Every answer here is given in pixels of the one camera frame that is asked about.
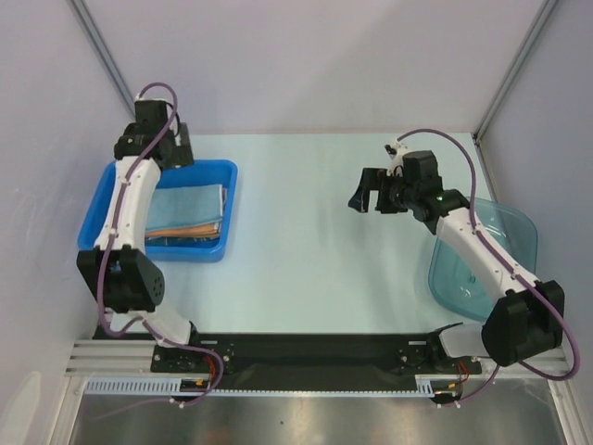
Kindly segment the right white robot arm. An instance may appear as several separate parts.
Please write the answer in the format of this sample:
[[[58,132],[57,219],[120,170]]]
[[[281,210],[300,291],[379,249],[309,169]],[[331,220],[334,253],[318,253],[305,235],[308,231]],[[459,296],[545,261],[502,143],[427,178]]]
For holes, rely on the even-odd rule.
[[[432,151],[402,151],[390,169],[363,169],[349,207],[368,212],[372,193],[382,214],[412,212],[458,254],[494,302],[484,323],[439,330],[439,341],[426,350],[432,369],[448,372],[465,356],[507,367],[561,345],[562,288],[526,270],[485,229],[471,201],[444,188]]]

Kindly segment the orange polka dot towel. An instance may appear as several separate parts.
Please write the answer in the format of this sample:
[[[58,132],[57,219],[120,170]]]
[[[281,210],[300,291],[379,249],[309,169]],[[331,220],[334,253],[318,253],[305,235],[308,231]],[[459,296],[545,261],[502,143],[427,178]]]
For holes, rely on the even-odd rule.
[[[191,227],[150,230],[145,232],[145,237],[209,238],[217,237],[220,233],[220,229],[221,224],[215,222]]]

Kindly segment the translucent teal basket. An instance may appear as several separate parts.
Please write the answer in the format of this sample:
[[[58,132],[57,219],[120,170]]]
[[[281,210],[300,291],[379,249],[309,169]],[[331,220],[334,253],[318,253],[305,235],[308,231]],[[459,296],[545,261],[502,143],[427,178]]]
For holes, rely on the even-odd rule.
[[[536,271],[537,230],[520,211],[477,198],[476,215],[496,241],[527,271]],[[441,240],[435,248],[428,274],[435,301],[458,315],[483,322],[495,305],[464,260]]]

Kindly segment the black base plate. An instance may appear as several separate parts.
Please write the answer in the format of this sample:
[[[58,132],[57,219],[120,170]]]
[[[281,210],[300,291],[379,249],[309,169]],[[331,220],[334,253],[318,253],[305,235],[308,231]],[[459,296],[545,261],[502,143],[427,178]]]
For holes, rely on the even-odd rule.
[[[388,389],[420,375],[452,381],[485,364],[449,358],[436,334],[202,334],[224,362],[225,388]]]

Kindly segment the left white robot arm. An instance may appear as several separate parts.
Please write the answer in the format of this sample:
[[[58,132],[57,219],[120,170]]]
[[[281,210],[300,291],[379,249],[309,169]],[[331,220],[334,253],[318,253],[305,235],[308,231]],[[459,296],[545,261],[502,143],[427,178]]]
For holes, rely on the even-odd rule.
[[[111,337],[134,324],[145,327],[184,371],[204,360],[191,340],[194,325],[165,300],[163,272],[145,253],[145,229],[152,197],[165,170],[190,166],[193,154],[177,105],[138,97],[134,120],[114,145],[115,176],[107,213],[92,248],[76,264],[97,303],[99,323]]]

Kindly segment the aluminium frame rail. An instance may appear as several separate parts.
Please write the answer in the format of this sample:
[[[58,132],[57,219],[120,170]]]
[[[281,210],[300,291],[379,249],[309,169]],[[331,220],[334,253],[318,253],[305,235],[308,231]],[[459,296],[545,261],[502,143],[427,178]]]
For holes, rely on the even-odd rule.
[[[77,341],[66,375],[151,375],[154,340],[89,339]]]

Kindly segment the blue plastic bin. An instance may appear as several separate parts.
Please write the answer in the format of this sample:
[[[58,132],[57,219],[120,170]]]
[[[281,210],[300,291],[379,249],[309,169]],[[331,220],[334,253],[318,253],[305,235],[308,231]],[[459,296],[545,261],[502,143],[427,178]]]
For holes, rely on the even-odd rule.
[[[212,263],[221,261],[231,228],[233,201],[238,176],[237,166],[228,159],[197,159],[192,166],[162,173],[157,188],[180,188],[218,184],[227,192],[220,234],[210,240],[157,240],[149,242],[145,255],[152,261]],[[115,164],[103,170],[78,235],[78,248],[91,249],[101,232],[115,184]]]

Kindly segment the light blue Doraemon towel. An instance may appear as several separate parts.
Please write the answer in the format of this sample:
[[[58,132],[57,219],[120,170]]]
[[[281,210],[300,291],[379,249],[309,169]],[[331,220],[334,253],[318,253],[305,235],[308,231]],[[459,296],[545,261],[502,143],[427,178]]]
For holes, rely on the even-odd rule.
[[[145,228],[156,231],[218,223],[223,206],[221,184],[158,188],[151,199]]]

